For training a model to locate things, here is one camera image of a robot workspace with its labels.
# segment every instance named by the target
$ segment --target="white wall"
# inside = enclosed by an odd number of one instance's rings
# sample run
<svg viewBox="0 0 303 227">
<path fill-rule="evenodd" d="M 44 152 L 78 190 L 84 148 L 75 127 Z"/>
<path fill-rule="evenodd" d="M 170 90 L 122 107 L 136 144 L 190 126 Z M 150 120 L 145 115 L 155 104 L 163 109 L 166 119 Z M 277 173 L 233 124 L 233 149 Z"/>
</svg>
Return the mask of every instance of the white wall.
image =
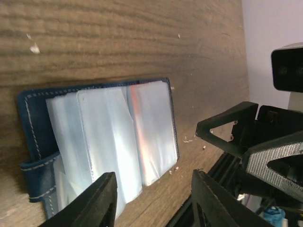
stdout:
<svg viewBox="0 0 303 227">
<path fill-rule="evenodd" d="M 250 100 L 287 108 L 289 93 L 275 90 L 270 55 L 303 42 L 303 0 L 242 0 Z"/>
</svg>

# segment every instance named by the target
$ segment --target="wallet strap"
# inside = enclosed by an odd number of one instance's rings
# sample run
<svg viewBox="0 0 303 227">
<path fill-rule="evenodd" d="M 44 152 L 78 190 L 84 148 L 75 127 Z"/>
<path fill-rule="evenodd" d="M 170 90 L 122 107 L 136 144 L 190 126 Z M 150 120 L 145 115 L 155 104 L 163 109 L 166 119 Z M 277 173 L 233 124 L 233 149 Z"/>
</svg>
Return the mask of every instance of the wallet strap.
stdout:
<svg viewBox="0 0 303 227">
<path fill-rule="evenodd" d="M 45 196 L 55 190 L 53 162 L 59 152 L 36 162 L 24 162 L 20 165 L 23 172 L 30 202 L 42 201 Z"/>
</svg>

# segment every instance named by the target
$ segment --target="black camera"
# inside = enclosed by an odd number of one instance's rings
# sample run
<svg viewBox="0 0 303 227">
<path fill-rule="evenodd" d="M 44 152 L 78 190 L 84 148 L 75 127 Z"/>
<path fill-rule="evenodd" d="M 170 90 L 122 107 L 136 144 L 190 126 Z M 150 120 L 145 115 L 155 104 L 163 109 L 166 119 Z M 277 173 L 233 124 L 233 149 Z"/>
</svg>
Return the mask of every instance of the black camera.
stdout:
<svg viewBox="0 0 303 227">
<path fill-rule="evenodd" d="M 271 65 L 277 90 L 303 93 L 303 43 L 274 50 Z"/>
</svg>

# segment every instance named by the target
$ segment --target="wood grain surface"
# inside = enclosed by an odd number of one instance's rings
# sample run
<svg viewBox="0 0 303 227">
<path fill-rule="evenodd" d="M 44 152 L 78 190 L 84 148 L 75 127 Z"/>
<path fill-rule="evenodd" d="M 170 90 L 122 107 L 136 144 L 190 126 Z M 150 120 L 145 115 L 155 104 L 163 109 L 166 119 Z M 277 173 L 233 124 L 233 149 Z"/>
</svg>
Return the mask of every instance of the wood grain surface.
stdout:
<svg viewBox="0 0 303 227">
<path fill-rule="evenodd" d="M 194 133 L 198 121 L 248 99 L 241 0 L 1 0 L 0 226 L 45 219 L 18 166 L 29 160 L 18 92 L 154 77 L 174 88 L 179 169 L 144 188 L 117 227 L 165 226 L 190 194 L 192 170 L 208 171 L 220 156 Z"/>
</svg>

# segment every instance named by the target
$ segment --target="white stitching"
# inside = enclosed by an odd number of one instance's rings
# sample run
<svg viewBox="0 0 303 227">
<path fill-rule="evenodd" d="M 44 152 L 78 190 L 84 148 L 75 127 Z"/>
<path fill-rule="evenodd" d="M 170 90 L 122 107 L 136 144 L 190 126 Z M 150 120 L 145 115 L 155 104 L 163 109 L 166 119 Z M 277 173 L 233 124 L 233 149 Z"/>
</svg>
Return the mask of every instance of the white stitching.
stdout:
<svg viewBox="0 0 303 227">
<path fill-rule="evenodd" d="M 35 144 L 36 144 L 36 149 L 38 151 L 39 159 L 41 160 L 41 154 L 40 154 L 39 146 L 38 146 L 38 143 L 37 143 L 37 140 L 36 140 L 36 135 L 35 135 L 34 127 L 33 127 L 33 124 L 32 124 L 32 119 L 30 117 L 30 113 L 29 113 L 29 109 L 28 109 L 27 97 L 25 97 L 25 106 L 27 108 L 28 120 L 29 120 L 30 127 L 32 128 L 32 134 L 33 134 L 34 141 L 35 141 Z"/>
<path fill-rule="evenodd" d="M 51 210 L 52 210 L 52 215 L 55 215 L 55 212 L 54 212 L 54 210 L 53 210 L 53 205 L 52 205 L 52 198 L 51 198 L 50 195 L 48 196 L 48 199 L 49 199 L 49 205 L 50 205 Z"/>
<path fill-rule="evenodd" d="M 50 190 L 48 190 L 46 193 L 43 193 L 42 195 L 39 195 L 37 197 L 29 197 L 30 199 L 39 199 L 47 194 L 49 194 L 52 190 L 54 190 L 56 188 L 56 185 L 54 187 L 52 187 Z"/>
<path fill-rule="evenodd" d="M 22 171 L 30 171 L 30 170 L 33 170 L 33 169 L 38 169 L 40 167 L 43 167 L 43 166 L 46 166 L 46 165 L 50 164 L 51 162 L 55 161 L 57 158 L 58 158 L 58 156 L 56 156 L 53 159 L 51 159 L 51 160 L 49 160 L 49 161 L 47 161 L 45 163 L 42 163 L 42 164 L 40 164 L 38 166 L 35 166 L 35 167 L 32 167 L 32 168 L 28 168 L 28 169 L 21 169 L 21 170 Z"/>
</svg>

